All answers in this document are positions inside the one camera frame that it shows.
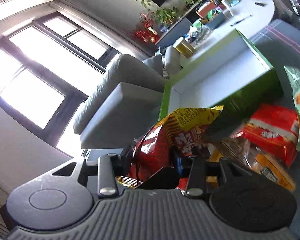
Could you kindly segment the red yellow chip bag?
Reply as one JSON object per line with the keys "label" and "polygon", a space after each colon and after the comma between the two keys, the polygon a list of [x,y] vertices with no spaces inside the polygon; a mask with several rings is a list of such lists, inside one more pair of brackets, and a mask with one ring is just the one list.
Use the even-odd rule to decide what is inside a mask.
{"label": "red yellow chip bag", "polygon": [[182,157],[191,156],[191,149],[199,145],[201,135],[218,118],[223,105],[212,108],[178,108],[157,122],[128,153],[125,176],[116,176],[119,184],[136,188],[162,167],[172,166],[170,154],[176,150]]}

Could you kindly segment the clear bread bag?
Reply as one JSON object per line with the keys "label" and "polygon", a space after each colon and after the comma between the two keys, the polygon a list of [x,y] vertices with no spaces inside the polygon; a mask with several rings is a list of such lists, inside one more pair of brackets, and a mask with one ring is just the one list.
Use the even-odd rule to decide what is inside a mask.
{"label": "clear bread bag", "polygon": [[288,174],[284,163],[272,154],[264,152],[249,140],[225,138],[220,142],[214,142],[213,146],[220,158],[231,158],[285,189],[291,192],[295,191],[296,183]]}

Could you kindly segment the red snack bag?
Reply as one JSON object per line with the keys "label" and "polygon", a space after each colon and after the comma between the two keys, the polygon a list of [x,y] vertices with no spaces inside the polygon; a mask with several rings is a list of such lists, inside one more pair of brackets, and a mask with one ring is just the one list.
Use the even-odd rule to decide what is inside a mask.
{"label": "red snack bag", "polygon": [[234,137],[243,137],[274,155],[286,167],[296,158],[299,120],[295,110],[262,103]]}

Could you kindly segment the grey sofa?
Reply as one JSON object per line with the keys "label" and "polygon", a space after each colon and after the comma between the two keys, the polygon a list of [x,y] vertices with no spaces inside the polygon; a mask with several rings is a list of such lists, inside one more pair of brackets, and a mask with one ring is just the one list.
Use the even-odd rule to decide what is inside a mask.
{"label": "grey sofa", "polygon": [[144,61],[121,54],[76,115],[81,148],[124,148],[143,136],[159,118],[164,72],[171,77],[182,69],[179,57],[173,46]]}

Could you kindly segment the green cardboard box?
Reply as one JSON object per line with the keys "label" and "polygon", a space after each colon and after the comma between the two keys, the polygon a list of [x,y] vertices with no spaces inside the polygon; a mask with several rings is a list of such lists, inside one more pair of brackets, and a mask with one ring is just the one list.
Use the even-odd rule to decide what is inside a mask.
{"label": "green cardboard box", "polygon": [[233,30],[166,82],[159,118],[178,108],[223,105],[205,138],[221,140],[263,102],[283,95],[275,68],[238,30]]}

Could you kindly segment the yellow tin can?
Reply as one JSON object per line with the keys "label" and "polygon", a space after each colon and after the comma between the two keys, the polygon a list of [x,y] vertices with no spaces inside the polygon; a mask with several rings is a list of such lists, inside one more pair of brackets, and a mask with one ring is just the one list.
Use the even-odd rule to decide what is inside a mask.
{"label": "yellow tin can", "polygon": [[195,48],[183,37],[178,38],[173,47],[187,59],[196,52]]}

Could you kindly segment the red flower decoration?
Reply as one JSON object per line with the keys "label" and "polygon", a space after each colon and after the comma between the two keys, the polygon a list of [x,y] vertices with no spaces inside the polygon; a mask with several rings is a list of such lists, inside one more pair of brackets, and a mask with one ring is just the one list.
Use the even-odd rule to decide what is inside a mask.
{"label": "red flower decoration", "polygon": [[154,21],[151,14],[140,13],[140,23],[136,25],[136,29],[132,34],[140,41],[155,44],[159,40],[158,32],[154,29]]}

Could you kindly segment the white oval coffee table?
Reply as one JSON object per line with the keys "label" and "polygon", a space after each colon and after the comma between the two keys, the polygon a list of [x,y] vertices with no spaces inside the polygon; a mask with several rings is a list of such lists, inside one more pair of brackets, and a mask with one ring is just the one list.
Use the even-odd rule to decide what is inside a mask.
{"label": "white oval coffee table", "polygon": [[191,44],[198,48],[215,43],[235,29],[250,38],[271,22],[274,12],[273,0],[239,0],[237,5],[215,17],[216,20],[222,20],[219,26],[209,27],[208,34]]}

